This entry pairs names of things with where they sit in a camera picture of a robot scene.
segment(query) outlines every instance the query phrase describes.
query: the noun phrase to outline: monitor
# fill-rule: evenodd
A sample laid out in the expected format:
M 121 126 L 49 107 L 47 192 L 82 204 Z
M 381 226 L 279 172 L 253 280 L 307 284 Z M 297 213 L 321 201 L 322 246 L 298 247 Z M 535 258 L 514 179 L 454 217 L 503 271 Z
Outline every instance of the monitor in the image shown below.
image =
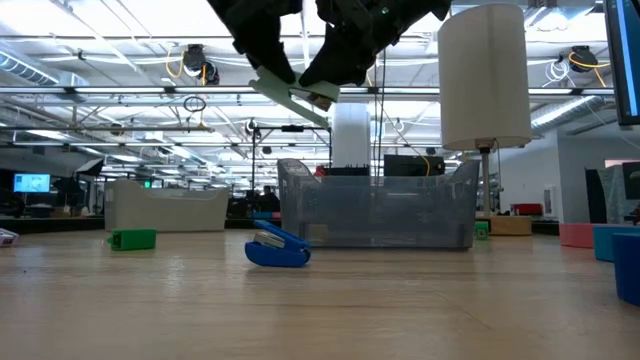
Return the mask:
M 15 174 L 13 177 L 13 191 L 23 193 L 48 193 L 50 183 L 50 175 Z
M 640 124 L 640 0 L 605 1 L 618 123 Z
M 431 166 L 429 176 L 445 172 L 444 159 L 439 156 L 425 156 Z M 427 176 L 427 164 L 421 156 L 385 155 L 384 176 Z

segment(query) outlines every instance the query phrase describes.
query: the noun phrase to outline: red object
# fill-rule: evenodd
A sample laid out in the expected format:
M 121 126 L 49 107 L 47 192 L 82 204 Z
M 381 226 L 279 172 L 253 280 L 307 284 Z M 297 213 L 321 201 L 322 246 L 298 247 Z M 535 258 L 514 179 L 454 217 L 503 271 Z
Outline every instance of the red object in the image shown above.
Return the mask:
M 541 204 L 512 204 L 513 215 L 539 215 L 542 216 Z
M 560 224 L 562 246 L 593 249 L 593 224 Z

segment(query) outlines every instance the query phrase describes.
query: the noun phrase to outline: computer screen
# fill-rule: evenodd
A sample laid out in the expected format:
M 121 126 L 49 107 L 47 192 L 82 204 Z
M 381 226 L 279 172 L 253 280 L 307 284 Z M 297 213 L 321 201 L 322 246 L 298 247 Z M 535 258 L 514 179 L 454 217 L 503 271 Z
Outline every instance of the computer screen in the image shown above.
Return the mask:
M 24 193 L 49 192 L 51 176 L 46 174 L 15 174 L 13 191 Z
M 620 125 L 640 124 L 640 0 L 605 1 Z

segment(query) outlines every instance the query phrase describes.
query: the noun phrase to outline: small green object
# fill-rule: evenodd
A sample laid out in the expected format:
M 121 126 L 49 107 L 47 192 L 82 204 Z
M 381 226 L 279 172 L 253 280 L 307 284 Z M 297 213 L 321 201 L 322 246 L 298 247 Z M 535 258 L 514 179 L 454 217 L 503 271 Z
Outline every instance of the small green object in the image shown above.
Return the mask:
M 113 230 L 111 250 L 145 250 L 156 247 L 155 229 Z
M 489 223 L 487 221 L 476 221 L 474 234 L 476 240 L 489 240 Z

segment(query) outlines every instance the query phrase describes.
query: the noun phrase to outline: person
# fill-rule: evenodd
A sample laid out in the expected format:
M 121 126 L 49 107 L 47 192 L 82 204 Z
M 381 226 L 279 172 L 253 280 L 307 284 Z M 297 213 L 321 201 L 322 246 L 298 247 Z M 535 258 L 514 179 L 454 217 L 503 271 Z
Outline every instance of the person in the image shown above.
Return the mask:
M 271 186 L 266 185 L 264 195 L 260 196 L 258 204 L 262 212 L 280 212 L 280 199 L 273 193 Z

